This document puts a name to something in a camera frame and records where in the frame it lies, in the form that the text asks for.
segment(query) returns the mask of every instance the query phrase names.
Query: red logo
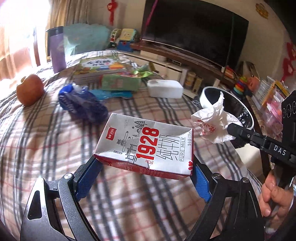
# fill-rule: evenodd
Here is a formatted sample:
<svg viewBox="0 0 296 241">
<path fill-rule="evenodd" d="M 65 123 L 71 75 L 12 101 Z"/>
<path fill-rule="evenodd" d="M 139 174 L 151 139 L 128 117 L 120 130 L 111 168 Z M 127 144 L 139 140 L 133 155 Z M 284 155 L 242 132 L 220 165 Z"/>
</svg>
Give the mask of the red logo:
<svg viewBox="0 0 296 241">
<path fill-rule="evenodd" d="M 110 127 L 106 136 L 106 139 L 113 141 L 114 136 L 115 136 L 115 128 Z"/>
</svg>

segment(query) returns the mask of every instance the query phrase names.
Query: red and white milk box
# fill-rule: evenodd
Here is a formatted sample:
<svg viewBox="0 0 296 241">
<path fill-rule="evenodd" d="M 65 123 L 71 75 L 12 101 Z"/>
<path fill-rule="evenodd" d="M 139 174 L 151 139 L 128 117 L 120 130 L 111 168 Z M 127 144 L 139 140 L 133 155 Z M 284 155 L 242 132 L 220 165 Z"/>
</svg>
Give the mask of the red and white milk box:
<svg viewBox="0 0 296 241">
<path fill-rule="evenodd" d="M 192 144 L 192 128 L 112 113 L 94 156 L 112 167 L 179 179 L 191 175 Z"/>
</svg>

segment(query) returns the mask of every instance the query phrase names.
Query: screw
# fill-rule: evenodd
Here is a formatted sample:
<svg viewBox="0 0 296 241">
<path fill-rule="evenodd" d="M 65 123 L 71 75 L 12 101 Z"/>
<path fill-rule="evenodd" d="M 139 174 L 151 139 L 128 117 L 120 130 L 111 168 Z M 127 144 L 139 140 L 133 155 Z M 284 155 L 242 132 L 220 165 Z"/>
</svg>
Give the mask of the screw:
<svg viewBox="0 0 296 241">
<path fill-rule="evenodd" d="M 249 183 L 249 182 L 250 182 L 250 180 L 249 180 L 248 178 L 246 178 L 246 177 L 243 177 L 243 178 L 242 178 L 242 181 L 243 181 L 244 183 Z"/>
<path fill-rule="evenodd" d="M 221 176 L 220 173 L 214 173 L 214 174 L 213 174 L 213 177 L 214 177 L 215 179 L 220 179 L 222 176 Z"/>
<path fill-rule="evenodd" d="M 67 173 L 64 175 L 65 179 L 70 179 L 72 177 L 72 173 Z"/>
</svg>

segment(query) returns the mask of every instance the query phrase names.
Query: red apple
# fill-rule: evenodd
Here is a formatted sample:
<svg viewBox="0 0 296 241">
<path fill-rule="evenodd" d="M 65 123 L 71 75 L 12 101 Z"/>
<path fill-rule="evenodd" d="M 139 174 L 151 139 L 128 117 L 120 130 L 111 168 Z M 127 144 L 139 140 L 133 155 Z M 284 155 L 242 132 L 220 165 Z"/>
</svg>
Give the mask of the red apple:
<svg viewBox="0 0 296 241">
<path fill-rule="evenodd" d="M 35 74 L 23 77 L 17 86 L 17 98 L 24 106 L 33 105 L 43 94 L 42 80 Z"/>
</svg>

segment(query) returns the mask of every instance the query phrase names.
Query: plaid bedsheet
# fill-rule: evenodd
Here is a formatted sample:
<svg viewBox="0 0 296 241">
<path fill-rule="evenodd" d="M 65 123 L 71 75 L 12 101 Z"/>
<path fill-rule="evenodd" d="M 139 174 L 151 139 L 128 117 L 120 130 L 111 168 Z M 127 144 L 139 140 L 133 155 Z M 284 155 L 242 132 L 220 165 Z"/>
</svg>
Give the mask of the plaid bedsheet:
<svg viewBox="0 0 296 241">
<path fill-rule="evenodd" d="M 58 74 L 48 63 L 37 72 L 44 81 L 46 94 L 30 107 L 23 107 L 15 92 L 0 103 L 0 218 L 16 239 L 20 237 L 23 213 L 36 178 L 55 180 L 67 172 L 73 173 L 88 161 L 96 147 L 104 124 L 72 119 L 60 107 L 57 96 L 71 82 L 73 66 L 81 58 L 104 53 L 109 51 L 72 56 L 68 68 Z M 86 84 L 90 89 L 97 87 L 96 83 Z M 185 96 L 151 98 L 146 88 L 130 100 L 109 99 L 106 106 L 110 113 L 188 127 L 194 127 L 190 116 L 198 110 Z M 243 165 L 230 142 L 219 145 L 204 141 L 196 133 L 194 137 L 195 155 L 212 172 L 234 180 L 248 177 L 259 194 L 259 181 Z M 62 207 L 56 203 L 65 233 L 71 237 Z M 169 180 L 104 166 L 80 205 L 101 240 L 182 241 L 205 202 L 190 178 Z M 223 208 L 224 215 L 228 205 Z M 222 225 L 223 218 L 215 234 Z"/>
</svg>

